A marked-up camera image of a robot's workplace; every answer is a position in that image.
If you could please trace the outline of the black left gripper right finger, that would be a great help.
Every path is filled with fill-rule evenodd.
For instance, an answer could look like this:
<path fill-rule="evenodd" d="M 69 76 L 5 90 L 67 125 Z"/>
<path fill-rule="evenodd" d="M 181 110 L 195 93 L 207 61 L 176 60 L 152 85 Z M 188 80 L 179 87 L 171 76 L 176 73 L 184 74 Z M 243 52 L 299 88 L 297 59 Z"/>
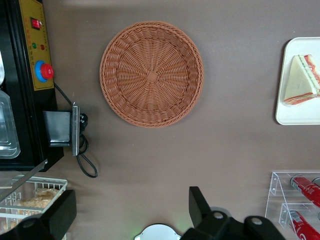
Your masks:
<path fill-rule="evenodd" d="M 275 225 L 262 216 L 248 216 L 244 222 L 234 219 L 224 208 L 210 208 L 201 190 L 191 186 L 188 209 L 193 227 L 182 240 L 284 240 Z"/>

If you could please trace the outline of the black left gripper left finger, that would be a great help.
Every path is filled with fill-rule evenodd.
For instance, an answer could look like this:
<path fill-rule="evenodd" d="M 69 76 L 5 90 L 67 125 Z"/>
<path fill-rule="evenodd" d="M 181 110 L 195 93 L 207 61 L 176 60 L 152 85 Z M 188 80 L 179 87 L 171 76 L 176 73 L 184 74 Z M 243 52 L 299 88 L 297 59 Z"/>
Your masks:
<path fill-rule="evenodd" d="M 61 240 L 77 216 L 76 192 L 64 191 L 40 216 L 29 216 L 2 234 L 2 240 Z"/>

